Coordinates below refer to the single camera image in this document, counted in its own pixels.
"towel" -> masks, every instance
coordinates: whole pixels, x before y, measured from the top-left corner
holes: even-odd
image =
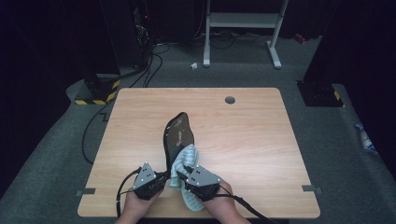
[[[169,187],[181,189],[181,195],[183,196],[184,204],[194,212],[201,211],[204,209],[204,205],[195,197],[195,195],[185,188],[184,182],[178,177],[177,172],[182,173],[185,176],[189,176],[190,173],[184,168],[184,166],[195,167],[198,163],[198,150],[194,144],[190,144],[184,147],[177,155],[171,169],[171,179]]]

